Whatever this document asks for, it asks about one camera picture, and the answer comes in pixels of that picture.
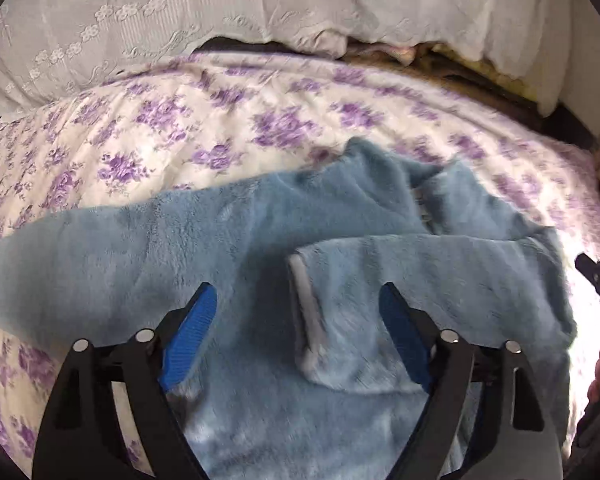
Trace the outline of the white lace cover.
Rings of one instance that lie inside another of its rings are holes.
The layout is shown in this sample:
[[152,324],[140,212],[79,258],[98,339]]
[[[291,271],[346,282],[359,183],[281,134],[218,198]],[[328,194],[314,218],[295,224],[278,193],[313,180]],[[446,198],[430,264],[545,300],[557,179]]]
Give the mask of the white lace cover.
[[543,114],[566,76],[569,0],[4,0],[0,116],[101,84],[214,37],[338,58],[349,40],[442,42],[528,87]]

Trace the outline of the blue fleece zip jacket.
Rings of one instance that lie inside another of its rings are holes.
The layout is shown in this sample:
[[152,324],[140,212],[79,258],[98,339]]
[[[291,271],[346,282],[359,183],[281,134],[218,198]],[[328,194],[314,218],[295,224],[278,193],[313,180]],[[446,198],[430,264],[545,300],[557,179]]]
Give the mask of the blue fleece zip jacket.
[[76,209],[0,240],[0,329],[62,358],[219,305],[171,396],[215,479],[379,479],[427,396],[378,310],[393,283],[474,344],[513,339],[558,434],[577,333],[556,232],[444,166],[362,139],[314,170]]

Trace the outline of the purple floral bed sheet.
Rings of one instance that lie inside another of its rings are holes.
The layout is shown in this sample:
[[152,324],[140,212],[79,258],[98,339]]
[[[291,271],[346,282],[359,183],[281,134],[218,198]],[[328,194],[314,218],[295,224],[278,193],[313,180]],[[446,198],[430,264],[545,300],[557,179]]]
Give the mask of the purple floral bed sheet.
[[52,214],[324,164],[354,138],[481,184],[600,257],[587,151],[422,77],[282,54],[205,53],[0,122],[0,238]]

